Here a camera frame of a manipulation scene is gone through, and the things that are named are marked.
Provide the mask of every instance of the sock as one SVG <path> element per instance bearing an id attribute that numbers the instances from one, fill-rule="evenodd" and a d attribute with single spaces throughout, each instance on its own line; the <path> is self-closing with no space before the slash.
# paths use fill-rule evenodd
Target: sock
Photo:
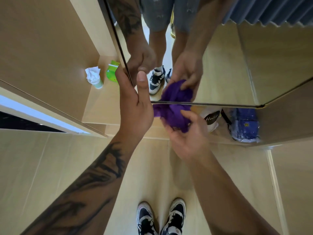
<path id="1" fill-rule="evenodd" d="M 161 71 L 163 73 L 163 65 L 161 67 L 154 68 L 155 70 Z"/>

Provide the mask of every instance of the reflected sneaker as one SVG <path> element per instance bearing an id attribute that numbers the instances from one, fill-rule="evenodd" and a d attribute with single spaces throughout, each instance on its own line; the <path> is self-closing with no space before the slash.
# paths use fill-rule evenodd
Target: reflected sneaker
<path id="1" fill-rule="evenodd" d="M 152 209 L 145 201 L 141 202 L 137 208 L 137 228 L 139 235 L 157 235 Z"/>
<path id="2" fill-rule="evenodd" d="M 168 84 L 168 82 L 170 81 L 172 77 L 172 69 L 170 68 L 170 70 L 168 71 L 166 77 L 165 77 L 165 83 L 164 83 L 164 88 L 166 87 L 166 85 Z"/>
<path id="3" fill-rule="evenodd" d="M 164 228 L 160 235 L 181 235 L 186 217 L 186 204 L 183 199 L 176 198 L 171 206 Z"/>
<path id="4" fill-rule="evenodd" d="M 157 69 L 154 69 L 152 71 L 152 76 L 150 78 L 149 82 L 149 94 L 155 95 L 159 91 L 162 81 L 165 77 L 165 69 L 163 67 L 163 71 L 159 71 Z"/>

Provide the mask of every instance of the denim shorts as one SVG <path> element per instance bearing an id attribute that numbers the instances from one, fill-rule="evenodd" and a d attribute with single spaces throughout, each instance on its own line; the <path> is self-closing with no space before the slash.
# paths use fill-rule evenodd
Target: denim shorts
<path id="1" fill-rule="evenodd" d="M 150 31 L 165 29 L 171 20 L 174 7 L 174 26 L 181 32 L 189 32 L 197 14 L 200 0 L 140 0 L 143 18 Z"/>

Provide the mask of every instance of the reflected hand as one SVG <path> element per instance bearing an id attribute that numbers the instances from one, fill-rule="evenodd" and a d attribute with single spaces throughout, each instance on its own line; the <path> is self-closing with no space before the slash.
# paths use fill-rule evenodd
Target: reflected hand
<path id="1" fill-rule="evenodd" d="M 119 83 L 119 130 L 140 141 L 153 122 L 147 75 L 143 71 L 138 72 L 138 93 L 121 67 L 117 68 L 115 75 Z"/>
<path id="2" fill-rule="evenodd" d="M 195 159 L 208 152 L 208 130 L 207 124 L 203 118 L 192 111 L 181 110 L 185 118 L 191 120 L 191 126 L 187 133 L 180 130 L 173 130 L 171 126 L 166 124 L 162 119 L 162 123 L 169 134 L 172 148 L 182 160 Z"/>
<path id="3" fill-rule="evenodd" d="M 127 62 L 127 67 L 131 75 L 131 79 L 136 85 L 136 76 L 139 71 L 148 74 L 157 65 L 156 55 L 151 49 L 145 37 L 137 38 L 134 41 L 127 41 L 127 49 L 131 57 Z"/>
<path id="4" fill-rule="evenodd" d="M 185 90 L 187 88 L 191 88 L 194 91 L 193 98 L 191 99 L 193 102 L 197 95 L 202 74 L 202 55 L 196 52 L 185 50 L 176 60 L 173 67 L 172 77 L 166 88 L 174 82 L 186 79 L 180 89 Z"/>

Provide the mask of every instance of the purple cloth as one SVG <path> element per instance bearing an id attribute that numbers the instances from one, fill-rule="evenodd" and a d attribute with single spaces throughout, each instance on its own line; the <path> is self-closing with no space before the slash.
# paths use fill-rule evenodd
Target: purple cloth
<path id="1" fill-rule="evenodd" d="M 191 89 L 180 90 L 180 86 L 186 80 L 174 82 L 162 94 L 160 101 L 164 102 L 190 102 L 193 97 Z M 154 117 L 163 117 L 169 126 L 179 128 L 183 133 L 188 131 L 189 119 L 180 113 L 180 110 L 190 110 L 190 105 L 179 104 L 154 104 Z"/>

